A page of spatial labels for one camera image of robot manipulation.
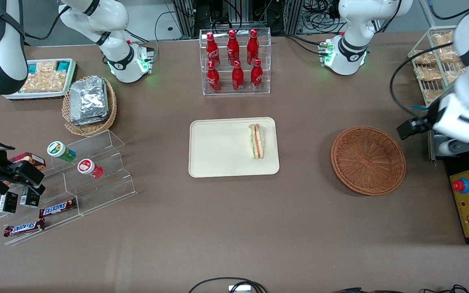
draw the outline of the brown tablecloth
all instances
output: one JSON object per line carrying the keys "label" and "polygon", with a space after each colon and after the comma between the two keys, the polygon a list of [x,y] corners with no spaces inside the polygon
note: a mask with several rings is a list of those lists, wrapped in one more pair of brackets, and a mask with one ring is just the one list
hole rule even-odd
{"label": "brown tablecloth", "polygon": [[[96,46],[27,48],[29,59],[73,58],[79,78],[109,78],[118,97],[112,131],[126,143],[138,195],[13,247],[2,244],[0,227],[0,293],[187,292],[219,276],[250,278],[272,293],[469,288],[469,246],[445,171],[427,159],[426,136],[400,142],[406,178],[382,197],[343,186],[329,157],[337,134],[356,125],[398,140],[395,128],[408,117],[388,82],[421,35],[376,35],[365,65],[348,77],[276,37],[271,94],[246,98],[203,97],[196,41],[160,43],[153,74],[130,85],[113,78]],[[409,66],[395,91],[407,105],[422,103]],[[9,155],[46,157],[51,141],[80,139],[65,130],[60,108],[61,100],[0,98],[0,141],[17,147]],[[276,121],[278,174],[188,174],[190,123],[263,116]]]}

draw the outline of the tiered acrylic stand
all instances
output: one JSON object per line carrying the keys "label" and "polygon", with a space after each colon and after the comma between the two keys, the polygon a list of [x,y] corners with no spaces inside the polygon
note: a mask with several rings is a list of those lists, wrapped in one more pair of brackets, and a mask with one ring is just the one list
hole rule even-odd
{"label": "tiered acrylic stand", "polygon": [[[52,158],[52,168],[44,172],[45,178],[42,184],[46,187],[46,191],[41,195],[39,208],[28,208],[18,204],[15,214],[0,213],[1,238],[7,241],[5,244],[22,243],[136,195],[131,175],[124,169],[121,154],[117,150],[123,145],[124,143],[109,130],[68,144],[67,147],[76,152],[76,159],[65,163],[58,158]],[[84,158],[89,158],[101,166],[104,171],[103,176],[93,179],[90,175],[81,174],[77,170],[77,163]],[[12,185],[10,191],[21,195],[22,189],[22,186]],[[3,237],[7,226],[38,221],[40,208],[48,208],[73,198],[77,199],[77,208],[45,217],[45,230],[36,230],[9,238]]]}
{"label": "tiered acrylic stand", "polygon": [[[237,32],[237,40],[240,45],[240,62],[242,63],[243,77],[244,77],[244,90],[242,92],[235,92],[232,86],[232,71],[233,67],[229,63],[227,57],[227,41],[229,41],[229,28],[227,29],[215,29],[215,30],[201,30],[200,31],[200,60],[201,60],[201,69],[202,69],[202,89],[204,95],[207,97],[212,97],[216,95],[248,95],[248,94],[268,94],[270,93],[270,28],[256,28],[258,30],[258,42],[259,42],[259,54],[258,57],[262,60],[262,89],[258,92],[251,90],[251,69],[253,65],[247,64],[247,42],[249,41],[249,31],[250,29],[244,28],[240,29]],[[219,93],[214,93],[209,87],[209,82],[207,81],[207,32],[214,32],[215,41],[218,45],[218,52],[220,55],[220,68],[217,68],[218,74],[220,75],[220,84],[222,90]]]}

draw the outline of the coca-cola bottle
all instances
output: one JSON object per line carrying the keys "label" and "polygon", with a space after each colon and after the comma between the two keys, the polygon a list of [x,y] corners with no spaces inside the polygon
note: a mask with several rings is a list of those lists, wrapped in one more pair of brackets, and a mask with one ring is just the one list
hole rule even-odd
{"label": "coca-cola bottle", "polygon": [[240,60],[240,45],[236,39],[236,30],[229,30],[229,41],[227,41],[227,56],[231,66],[235,65],[236,60]]}
{"label": "coca-cola bottle", "polygon": [[254,67],[251,70],[251,89],[255,92],[258,92],[262,89],[262,75],[264,71],[262,70],[262,60],[256,58],[254,60]]}
{"label": "coca-cola bottle", "polygon": [[214,63],[215,68],[220,67],[220,55],[218,54],[218,45],[215,42],[213,32],[207,33],[207,45],[205,50],[207,51],[207,58]]}
{"label": "coca-cola bottle", "polygon": [[238,93],[243,91],[243,71],[241,67],[242,64],[240,63],[240,60],[234,61],[234,69],[232,73],[233,90]]}
{"label": "coca-cola bottle", "polygon": [[258,50],[260,44],[258,43],[258,31],[254,28],[249,33],[249,41],[247,43],[247,64],[254,65],[254,60],[258,58]]}
{"label": "coca-cola bottle", "polygon": [[218,74],[218,71],[216,71],[213,61],[209,61],[207,63],[207,67],[209,68],[209,71],[207,72],[207,82],[209,83],[209,87],[218,94],[221,90],[220,75]]}

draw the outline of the small black box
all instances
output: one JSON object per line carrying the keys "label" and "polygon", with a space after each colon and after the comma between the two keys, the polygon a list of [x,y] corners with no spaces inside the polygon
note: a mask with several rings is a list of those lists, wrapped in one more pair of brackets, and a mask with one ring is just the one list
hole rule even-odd
{"label": "small black box", "polygon": [[21,201],[19,204],[22,206],[28,206],[30,208],[37,208],[39,206],[39,195],[33,192],[31,188],[26,186],[23,189],[23,195],[21,195]]}
{"label": "small black box", "polygon": [[4,195],[1,195],[0,200],[0,213],[15,214],[15,208],[17,208],[17,199],[18,195],[16,193],[7,192]]}

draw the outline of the yellow control panel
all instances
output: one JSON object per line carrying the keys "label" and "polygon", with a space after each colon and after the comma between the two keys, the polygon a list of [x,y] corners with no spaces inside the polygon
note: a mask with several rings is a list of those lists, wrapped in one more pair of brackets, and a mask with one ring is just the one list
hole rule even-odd
{"label": "yellow control panel", "polygon": [[464,236],[469,237],[469,171],[450,176]]}

